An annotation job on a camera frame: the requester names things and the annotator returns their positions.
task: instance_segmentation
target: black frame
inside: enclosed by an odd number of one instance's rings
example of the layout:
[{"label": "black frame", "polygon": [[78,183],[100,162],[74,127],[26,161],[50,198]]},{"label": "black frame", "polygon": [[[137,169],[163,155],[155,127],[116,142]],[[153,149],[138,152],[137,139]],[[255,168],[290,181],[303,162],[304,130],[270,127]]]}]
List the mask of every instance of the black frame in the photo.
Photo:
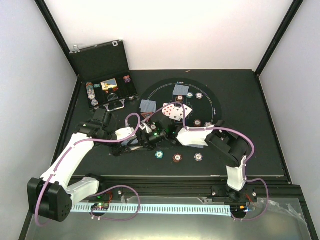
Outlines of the black frame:
[{"label": "black frame", "polygon": [[[76,66],[72,63],[69,57],[70,50],[67,46],[66,41],[64,40],[53,16],[51,15],[45,0],[34,0],[40,9],[44,19],[46,20],[47,24],[49,25],[50,29],[52,30],[56,40],[58,41],[62,51],[64,52],[65,56],[67,57],[68,61],[70,62],[75,74],[78,76],[79,71],[77,70]],[[291,21],[293,20],[294,16],[298,12],[301,4],[303,3],[304,0],[293,0],[288,12],[286,13],[281,25],[279,26],[275,36],[273,37],[268,49],[266,50],[258,68],[255,71],[256,79],[257,82],[259,83],[259,87],[261,90],[261,93],[263,93],[262,86],[260,83],[259,76],[263,72],[264,68],[266,67],[268,61],[270,60],[272,54],[274,53],[276,47],[278,46],[280,40],[282,39],[283,35],[285,34],[288,26],[290,25]],[[74,113],[74,109],[76,106],[76,102],[78,99],[78,95],[80,93],[81,89],[81,81],[78,79],[72,94],[72,99],[66,114],[66,118],[63,123],[63,127],[61,130],[61,134],[58,139],[58,143],[54,152],[54,156],[52,159],[52,164],[55,162],[55,160],[58,158],[58,156],[61,154],[64,148],[64,144],[66,141],[66,135],[70,126],[70,122]],[[285,162],[284,155],[282,153],[281,147],[280,147],[280,142],[278,140],[275,126],[273,125],[272,117],[266,102],[266,98],[263,95],[263,100],[264,104],[267,109],[267,113],[269,116],[269,120],[272,124],[274,136],[276,138],[276,142],[278,145],[278,149],[281,155],[282,159],[282,164],[284,166],[284,172],[285,172],[285,177],[282,178],[273,178],[273,177],[266,177],[264,180],[268,184],[269,188],[269,194],[271,198],[298,198],[304,218],[307,222],[307,226],[311,235],[311,238],[313,240],[318,239],[318,235],[316,233],[315,226],[312,222],[311,215],[306,203],[306,200],[304,198],[302,189],[299,185],[291,185],[291,177],[288,171],[287,164]],[[186,180],[181,180],[181,179],[155,179],[156,182],[153,183],[151,179],[146,180],[145,178],[136,178],[136,179],[130,179],[126,177],[108,177],[106,178],[107,181],[111,185],[118,185],[118,184],[125,184],[125,185],[130,185],[136,189],[138,189],[138,192],[143,192],[143,196],[189,196],[189,197],[199,197],[199,196],[212,196],[212,187],[213,186],[220,186],[220,185],[225,185],[224,183],[221,182],[221,178],[219,179],[211,179],[211,180],[193,180],[193,179],[186,179]],[[73,177],[70,181],[70,184],[76,183],[79,180],[81,180],[79,177]],[[266,190],[265,187],[262,184],[258,183],[250,183],[255,188],[255,191],[259,197],[266,197]],[[191,191],[190,187],[197,188],[196,193],[194,191]],[[123,191],[124,195],[130,196],[132,193],[129,191],[124,190]],[[30,222],[32,219],[33,214],[28,211],[21,234],[19,239],[24,240],[27,236],[27,232],[30,226]]]}]

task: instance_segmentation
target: stack of poker chips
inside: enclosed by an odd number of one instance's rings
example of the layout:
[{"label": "stack of poker chips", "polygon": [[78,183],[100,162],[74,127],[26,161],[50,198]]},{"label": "stack of poker chips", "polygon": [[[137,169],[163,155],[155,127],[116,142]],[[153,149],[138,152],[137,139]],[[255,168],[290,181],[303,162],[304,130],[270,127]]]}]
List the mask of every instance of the stack of poker chips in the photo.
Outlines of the stack of poker chips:
[{"label": "stack of poker chips", "polygon": [[91,105],[94,107],[97,106],[99,102],[96,100],[96,94],[92,82],[87,82],[85,88],[88,93],[88,98],[91,100]]},{"label": "stack of poker chips", "polygon": [[128,75],[128,76],[124,76],[123,79],[124,79],[124,82],[125,82],[126,84],[131,82],[131,79],[130,79],[130,76],[129,76],[129,75]]}]

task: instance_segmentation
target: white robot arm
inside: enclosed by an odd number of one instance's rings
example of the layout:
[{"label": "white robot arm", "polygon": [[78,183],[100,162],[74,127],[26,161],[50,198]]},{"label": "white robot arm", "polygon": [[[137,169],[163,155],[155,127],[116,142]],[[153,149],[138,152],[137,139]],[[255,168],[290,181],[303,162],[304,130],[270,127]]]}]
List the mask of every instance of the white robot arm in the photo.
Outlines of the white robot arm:
[{"label": "white robot arm", "polygon": [[[156,143],[168,139],[182,146],[206,146],[222,155],[220,159],[227,166],[228,186],[235,191],[240,191],[245,185],[244,162],[248,144],[239,136],[209,128],[204,131],[196,131],[193,127],[184,129],[180,126],[172,126],[170,121],[157,122],[156,119],[154,120],[157,134],[151,132],[145,123],[140,126],[141,130],[136,134],[133,134],[134,129],[129,126],[117,131],[108,131],[110,119],[111,113],[99,108],[91,121],[78,126],[76,133],[72,135],[70,142],[55,163],[40,178],[32,178],[29,181],[27,192],[29,210],[32,213],[35,212],[37,203],[39,204],[40,191],[48,181],[45,197],[40,202],[39,215],[58,222],[66,219],[73,205],[97,193],[100,182],[99,178],[95,177],[84,177],[81,181],[68,186],[81,161],[94,147],[94,142],[89,140],[91,138],[119,141],[117,144],[106,144],[114,156],[136,150],[153,149]],[[127,141],[121,142],[130,135],[132,137]]]}]

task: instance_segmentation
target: blue poker chip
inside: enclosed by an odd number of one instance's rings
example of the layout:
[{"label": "blue poker chip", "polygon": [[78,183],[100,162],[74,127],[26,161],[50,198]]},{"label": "blue poker chip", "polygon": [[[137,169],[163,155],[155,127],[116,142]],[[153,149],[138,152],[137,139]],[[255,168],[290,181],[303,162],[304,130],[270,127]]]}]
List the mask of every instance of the blue poker chip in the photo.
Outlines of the blue poker chip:
[{"label": "blue poker chip", "polygon": [[155,157],[157,158],[157,159],[162,159],[163,157],[164,157],[164,152],[163,151],[157,151],[156,153],[155,153]]},{"label": "blue poker chip", "polygon": [[194,96],[194,94],[192,92],[188,92],[187,95],[186,95],[186,97],[188,99],[191,99],[193,96]]}]

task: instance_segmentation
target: case handle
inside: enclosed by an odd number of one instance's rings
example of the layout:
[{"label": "case handle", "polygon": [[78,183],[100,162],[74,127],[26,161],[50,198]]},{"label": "case handle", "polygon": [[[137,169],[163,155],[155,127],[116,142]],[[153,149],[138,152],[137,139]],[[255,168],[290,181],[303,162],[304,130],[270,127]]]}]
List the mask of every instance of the case handle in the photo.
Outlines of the case handle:
[{"label": "case handle", "polygon": [[125,99],[120,100],[120,103],[122,103],[122,106],[116,107],[116,108],[114,108],[112,110],[109,109],[109,103],[107,105],[105,105],[105,108],[106,108],[106,110],[108,112],[113,112],[113,111],[116,111],[116,110],[119,110],[119,109],[123,109],[125,107],[125,101],[126,101]]}]

